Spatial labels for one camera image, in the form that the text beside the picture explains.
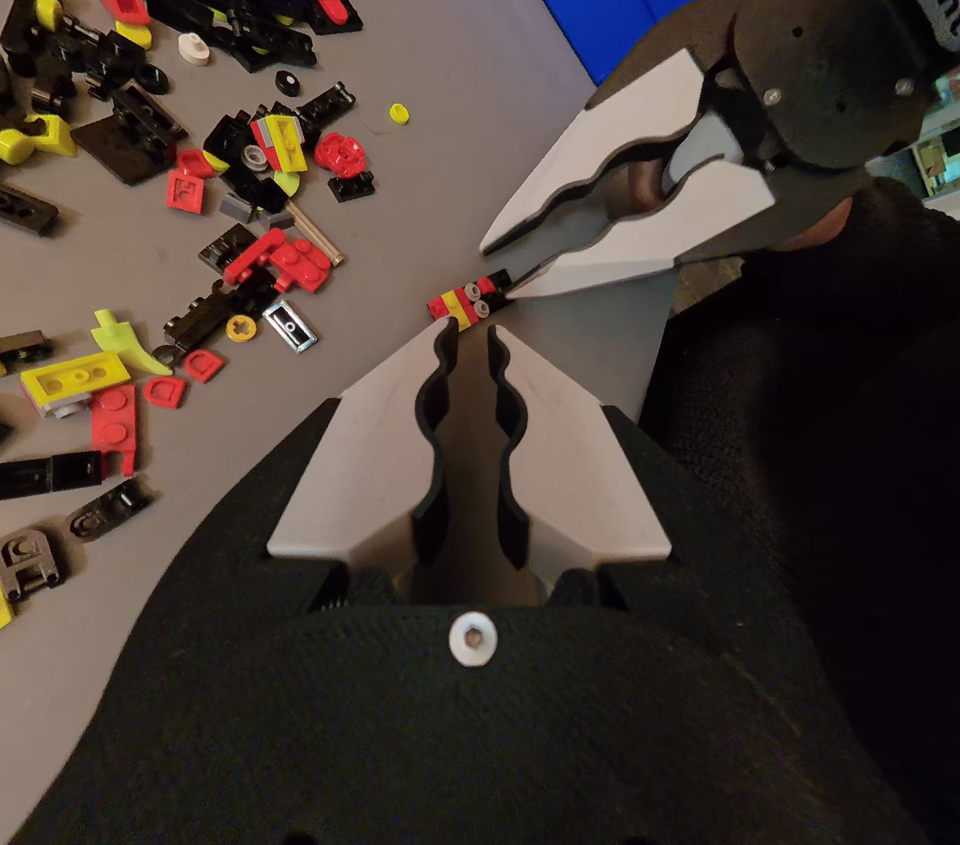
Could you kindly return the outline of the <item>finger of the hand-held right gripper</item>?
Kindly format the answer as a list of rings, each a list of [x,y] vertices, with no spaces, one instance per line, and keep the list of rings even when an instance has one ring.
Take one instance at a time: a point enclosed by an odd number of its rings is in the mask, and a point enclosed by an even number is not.
[[[775,201],[759,171],[715,158],[686,175],[659,211],[612,224],[588,246],[534,269],[508,296],[561,296],[660,274]]]
[[[683,138],[700,115],[705,74],[686,49],[582,109],[493,220],[483,255],[531,234],[559,204],[581,198],[630,155]]]

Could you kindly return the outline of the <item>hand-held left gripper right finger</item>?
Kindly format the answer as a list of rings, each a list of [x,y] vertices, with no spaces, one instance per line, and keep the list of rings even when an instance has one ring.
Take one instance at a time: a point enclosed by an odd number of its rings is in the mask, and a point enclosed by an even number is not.
[[[673,550],[611,422],[622,418],[504,326],[486,332],[500,549],[548,599],[570,571],[665,562]]]

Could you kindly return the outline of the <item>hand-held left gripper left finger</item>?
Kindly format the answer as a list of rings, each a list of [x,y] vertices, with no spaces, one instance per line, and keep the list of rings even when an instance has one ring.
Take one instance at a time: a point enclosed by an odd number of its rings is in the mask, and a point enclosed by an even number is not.
[[[450,526],[437,431],[450,410],[458,337],[456,319],[431,323],[334,400],[268,540],[272,557],[386,575],[435,562]]]

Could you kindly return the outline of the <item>red yellow black lego assembly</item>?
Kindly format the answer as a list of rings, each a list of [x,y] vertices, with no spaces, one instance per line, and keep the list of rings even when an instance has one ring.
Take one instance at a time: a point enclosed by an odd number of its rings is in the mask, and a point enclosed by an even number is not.
[[[500,269],[440,294],[427,302],[426,309],[436,321],[455,320],[462,333],[508,306],[512,286],[509,273]]]

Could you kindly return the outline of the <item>person's right forearm black sleeve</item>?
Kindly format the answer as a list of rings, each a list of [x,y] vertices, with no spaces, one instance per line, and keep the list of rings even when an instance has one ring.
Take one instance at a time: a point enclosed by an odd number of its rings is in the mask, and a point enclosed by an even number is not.
[[[871,179],[846,227],[800,251],[754,251],[739,282],[750,304],[821,331],[914,338],[958,325],[958,220],[900,181]]]

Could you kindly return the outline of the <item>pile of loose lego pieces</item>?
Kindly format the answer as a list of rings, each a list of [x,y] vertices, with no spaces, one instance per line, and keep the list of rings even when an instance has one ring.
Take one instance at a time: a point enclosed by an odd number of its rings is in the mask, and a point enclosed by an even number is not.
[[[139,395],[177,408],[188,385],[177,371],[208,382],[225,364],[210,341],[249,340],[261,320],[297,351],[316,341],[282,296],[315,293],[345,258],[295,216],[308,165],[329,173],[340,203],[377,188],[359,142],[330,128],[356,103],[341,82],[297,107],[226,115],[199,147],[186,147],[189,132],[157,100],[171,89],[151,61],[157,25],[177,33],[180,58],[195,67],[214,50],[248,73],[277,67],[275,87],[288,98],[301,93],[290,67],[317,66],[314,37],[364,27],[351,0],[10,0],[2,11],[3,169],[82,151],[128,189],[163,176],[164,205],[181,215],[202,215],[207,183],[221,180],[222,207],[239,219],[199,254],[217,275],[209,293],[164,324],[154,350],[109,309],[94,314],[97,350],[73,359],[57,361],[41,329],[2,335],[2,377],[17,377],[38,417],[88,421],[91,446],[2,462],[2,502],[100,486],[119,462],[124,481],[66,517],[81,542],[153,500],[137,477]]]

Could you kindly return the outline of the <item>person's right hand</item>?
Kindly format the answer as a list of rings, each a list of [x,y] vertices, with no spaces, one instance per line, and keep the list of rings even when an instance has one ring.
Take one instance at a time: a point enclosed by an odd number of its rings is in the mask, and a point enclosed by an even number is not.
[[[666,203],[663,189],[665,161],[663,159],[632,162],[627,169],[629,190],[629,215],[646,215],[659,211]],[[775,243],[769,251],[795,252],[823,246],[836,239],[846,227],[854,203],[854,196],[847,196],[819,221],[803,232]]]

